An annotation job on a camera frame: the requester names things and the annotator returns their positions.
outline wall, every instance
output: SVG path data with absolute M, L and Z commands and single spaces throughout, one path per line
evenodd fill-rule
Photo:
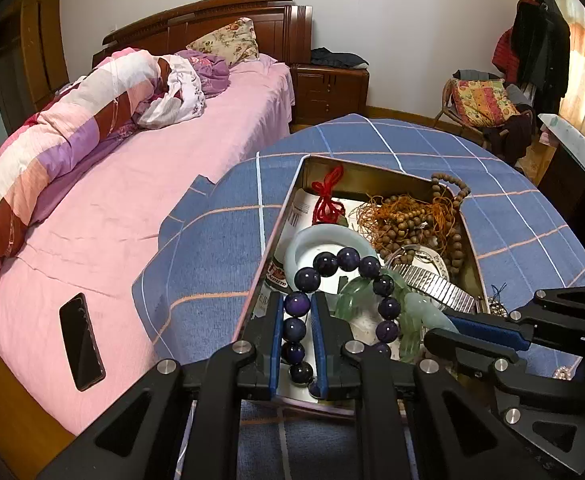
M 198 0 L 60 0 L 70 80 L 90 69 L 103 37 L 161 10 Z M 368 105 L 434 116 L 459 68 L 492 70 L 518 0 L 295 0 L 313 6 L 313 47 L 370 62 Z

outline wooden nightstand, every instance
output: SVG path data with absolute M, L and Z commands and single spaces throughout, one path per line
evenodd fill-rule
M 367 70 L 295 64 L 290 73 L 296 101 L 293 123 L 319 124 L 365 113 Z

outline black smartphone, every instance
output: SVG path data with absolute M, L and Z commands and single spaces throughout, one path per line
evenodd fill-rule
M 106 376 L 93 334 L 86 297 L 80 292 L 59 310 L 63 344 L 77 390 L 83 392 Z

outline white cloth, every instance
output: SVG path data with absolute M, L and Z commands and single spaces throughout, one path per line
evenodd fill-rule
M 204 113 L 205 96 L 202 81 L 190 62 L 180 56 L 157 56 L 170 65 L 168 91 L 151 101 L 135 122 L 142 128 L 156 130 L 181 123 Z

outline wooden wardrobe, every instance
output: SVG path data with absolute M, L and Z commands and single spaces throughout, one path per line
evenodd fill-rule
M 0 20 L 0 143 L 67 82 L 59 0 L 14 0 Z

